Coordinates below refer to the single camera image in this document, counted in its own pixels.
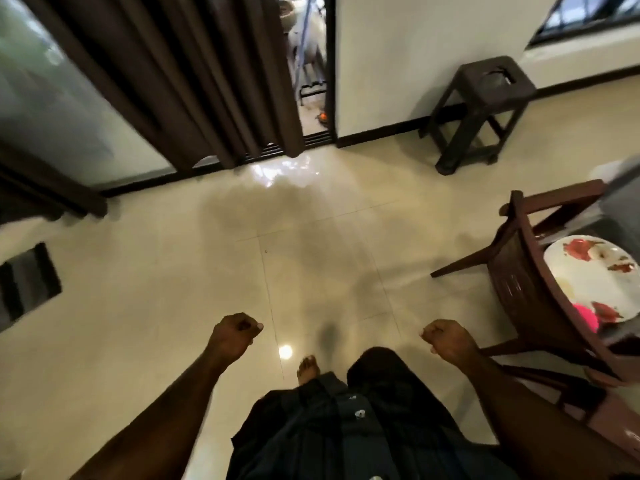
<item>foot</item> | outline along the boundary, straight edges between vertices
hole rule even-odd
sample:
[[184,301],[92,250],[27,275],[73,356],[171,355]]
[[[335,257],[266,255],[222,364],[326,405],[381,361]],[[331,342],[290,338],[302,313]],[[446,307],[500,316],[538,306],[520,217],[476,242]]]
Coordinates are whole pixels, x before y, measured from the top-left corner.
[[319,375],[320,368],[316,363],[316,357],[313,355],[304,357],[298,368],[298,384],[302,386],[302,384],[308,383],[311,379],[315,379]]

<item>white plate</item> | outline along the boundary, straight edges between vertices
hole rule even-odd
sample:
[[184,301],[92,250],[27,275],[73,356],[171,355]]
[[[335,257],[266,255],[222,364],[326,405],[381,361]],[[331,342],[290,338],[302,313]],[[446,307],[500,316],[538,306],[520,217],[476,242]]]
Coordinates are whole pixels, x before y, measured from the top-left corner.
[[612,242],[569,235],[548,247],[545,262],[569,300],[593,310],[600,323],[624,322],[640,312],[638,264]]

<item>dark plastic stool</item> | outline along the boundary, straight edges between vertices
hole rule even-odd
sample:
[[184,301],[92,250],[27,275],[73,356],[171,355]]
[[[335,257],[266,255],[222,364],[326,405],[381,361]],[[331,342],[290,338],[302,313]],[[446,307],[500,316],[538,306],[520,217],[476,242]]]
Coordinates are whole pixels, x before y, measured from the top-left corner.
[[[440,114],[449,97],[457,91],[466,106],[466,114],[449,143],[440,131]],[[502,147],[522,117],[529,101],[536,95],[536,87],[516,62],[507,56],[460,66],[453,81],[441,97],[429,122],[420,128],[420,138],[430,134],[441,152],[436,170],[451,175],[464,160],[484,159],[488,164],[498,161]],[[496,114],[513,111],[507,126],[503,128],[495,119]],[[489,123],[500,141],[498,144],[471,148],[484,123]]]

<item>pink object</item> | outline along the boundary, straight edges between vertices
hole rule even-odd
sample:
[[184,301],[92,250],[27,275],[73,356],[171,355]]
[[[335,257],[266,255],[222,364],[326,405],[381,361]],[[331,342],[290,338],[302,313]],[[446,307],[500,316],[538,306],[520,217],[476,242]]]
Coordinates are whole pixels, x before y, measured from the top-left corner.
[[593,313],[586,306],[573,304],[576,310],[580,312],[580,316],[587,322],[587,325],[591,329],[592,332],[596,333],[600,327],[600,322],[598,321],[598,317],[595,313]]

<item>floor mat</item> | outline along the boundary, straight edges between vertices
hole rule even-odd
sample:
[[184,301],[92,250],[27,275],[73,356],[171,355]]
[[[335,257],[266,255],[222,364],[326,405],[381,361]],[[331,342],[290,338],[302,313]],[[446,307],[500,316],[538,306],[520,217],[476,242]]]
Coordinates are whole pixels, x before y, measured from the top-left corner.
[[39,243],[0,266],[0,331],[62,291],[47,247]]

